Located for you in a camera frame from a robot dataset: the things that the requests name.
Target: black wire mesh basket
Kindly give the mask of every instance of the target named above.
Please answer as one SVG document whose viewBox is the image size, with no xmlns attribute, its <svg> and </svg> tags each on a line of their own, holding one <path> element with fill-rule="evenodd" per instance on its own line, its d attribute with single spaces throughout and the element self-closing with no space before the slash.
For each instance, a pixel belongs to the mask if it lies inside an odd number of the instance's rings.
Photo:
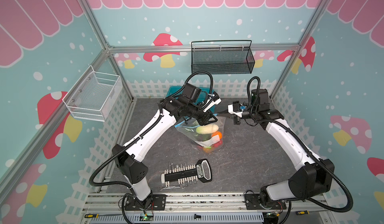
<svg viewBox="0 0 384 224">
<path fill-rule="evenodd" d="M 192 73 L 250 74 L 255 65 L 251 40 L 192 41 Z"/>
</svg>

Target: wall-mounted basket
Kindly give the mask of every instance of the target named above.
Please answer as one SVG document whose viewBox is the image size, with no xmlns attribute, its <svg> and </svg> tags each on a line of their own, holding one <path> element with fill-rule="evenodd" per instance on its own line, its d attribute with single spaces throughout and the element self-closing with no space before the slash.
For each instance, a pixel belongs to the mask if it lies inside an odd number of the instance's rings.
<svg viewBox="0 0 384 224">
<path fill-rule="evenodd" d="M 192 73 L 250 74 L 255 65 L 251 40 L 193 41 Z"/>
<path fill-rule="evenodd" d="M 105 121 L 121 89 L 120 76 L 96 72 L 89 66 L 63 102 L 74 118 Z"/>
</svg>

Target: gray tabletop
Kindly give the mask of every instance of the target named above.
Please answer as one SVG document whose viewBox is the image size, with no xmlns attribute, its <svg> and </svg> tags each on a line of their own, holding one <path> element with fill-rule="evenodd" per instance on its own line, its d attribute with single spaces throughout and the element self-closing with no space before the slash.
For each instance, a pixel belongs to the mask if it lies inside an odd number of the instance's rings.
<svg viewBox="0 0 384 224">
<path fill-rule="evenodd" d="M 124 142 L 134 137 L 155 115 L 159 99 L 138 99 L 132 118 L 127 127 Z M 227 108 L 233 101 L 246 101 L 245 98 L 222 98 L 215 112 Z M 174 127 L 169 128 L 152 146 L 143 163 L 148 167 L 147 181 L 153 192 L 158 192 L 161 174 L 173 164 L 196 164 L 199 159 L 208 159 L 212 169 L 212 181 L 188 186 L 185 189 L 169 189 L 167 192 L 234 192 L 252 189 L 289 179 L 295 169 L 276 140 L 259 125 L 248 126 L 244 120 L 234 125 L 227 119 L 224 125 L 223 145 L 207 154 L 191 145 L 190 140 Z M 111 181 L 126 181 L 118 168 L 115 168 Z M 126 193 L 125 186 L 113 185 L 107 193 Z"/>
</svg>

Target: mushroom illustration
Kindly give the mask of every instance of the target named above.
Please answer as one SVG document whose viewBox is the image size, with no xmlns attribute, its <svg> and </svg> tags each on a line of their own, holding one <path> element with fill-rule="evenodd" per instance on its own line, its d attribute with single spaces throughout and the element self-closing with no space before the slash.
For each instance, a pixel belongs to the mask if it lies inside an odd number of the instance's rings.
<svg viewBox="0 0 384 224">
<path fill-rule="evenodd" d="M 263 66 L 263 60 L 273 60 L 275 58 L 275 54 L 273 51 L 254 51 L 253 57 L 255 59 L 254 68 L 259 68 Z"/>
<path fill-rule="evenodd" d="M 151 44 L 152 46 L 181 46 L 183 45 L 180 40 L 176 37 L 171 36 L 170 34 L 161 33 Z M 161 59 L 160 67 L 162 68 L 172 68 L 175 66 L 175 62 L 172 59 L 172 55 L 186 56 L 186 52 L 164 52 L 164 53 L 145 53 L 144 60 L 152 62 Z"/>
<path fill-rule="evenodd" d="M 38 207 L 48 190 L 47 185 L 34 185 L 35 181 L 44 172 L 46 164 L 33 164 L 26 171 L 7 201 L 1 207 L 3 224 L 19 224 L 24 215 L 25 205 Z"/>
<path fill-rule="evenodd" d="M 277 57 L 278 61 L 287 61 L 291 57 L 293 51 L 287 50 Z M 304 49 L 301 51 L 298 59 L 295 60 L 291 71 L 294 74 L 299 73 L 299 66 L 301 63 L 304 64 L 305 70 L 310 71 L 312 69 L 314 58 L 316 55 L 316 45 L 313 37 L 310 37 Z"/>
<path fill-rule="evenodd" d="M 361 154 L 366 153 L 371 147 L 372 132 L 366 120 L 349 116 L 331 116 L 331 123 L 331 128 L 336 126 L 340 129 L 333 133 L 333 137 L 341 146 L 353 140 Z"/>
<path fill-rule="evenodd" d="M 373 195 L 375 196 L 381 208 L 384 210 L 384 193 L 381 191 L 375 191 Z"/>
<path fill-rule="evenodd" d="M 66 93 L 67 92 L 64 91 L 53 92 L 51 94 L 45 95 L 40 99 L 40 101 L 37 103 L 37 114 L 40 123 L 36 125 L 37 129 L 47 121 L 57 106 L 61 103 L 61 99 L 65 96 Z M 74 119 L 68 113 L 43 147 L 45 158 L 54 158 L 59 153 L 64 133 L 68 135 L 71 142 L 75 142 L 77 137 L 79 137 L 82 128 L 82 121 Z"/>
<path fill-rule="evenodd" d="M 124 67 L 126 69 L 132 69 L 135 67 L 135 65 L 132 63 L 132 60 L 140 61 L 141 58 L 137 53 L 116 53 L 114 55 L 117 63 L 119 66 L 122 66 L 124 63 Z"/>
<path fill-rule="evenodd" d="M 379 180 L 384 182 L 384 160 L 379 158 L 368 158 L 367 160 L 368 169 L 374 174 Z"/>
</svg>

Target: teal plastic basket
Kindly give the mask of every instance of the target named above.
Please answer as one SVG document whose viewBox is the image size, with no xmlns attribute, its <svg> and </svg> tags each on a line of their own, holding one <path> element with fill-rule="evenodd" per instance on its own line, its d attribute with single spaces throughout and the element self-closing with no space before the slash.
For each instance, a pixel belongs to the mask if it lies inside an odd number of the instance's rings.
<svg viewBox="0 0 384 224">
<path fill-rule="evenodd" d="M 209 88 L 207 87 L 199 87 L 199 88 L 202 90 L 202 92 L 200 92 L 199 98 L 194 104 L 197 104 L 199 102 L 204 102 L 206 93 L 203 91 L 209 92 Z M 173 93 L 177 92 L 180 89 L 181 89 L 181 86 L 171 86 L 168 90 L 167 96 L 172 95 Z M 211 108 L 209 108 L 209 110 L 211 110 L 212 113 L 214 113 L 215 106 L 212 106 Z"/>
</svg>

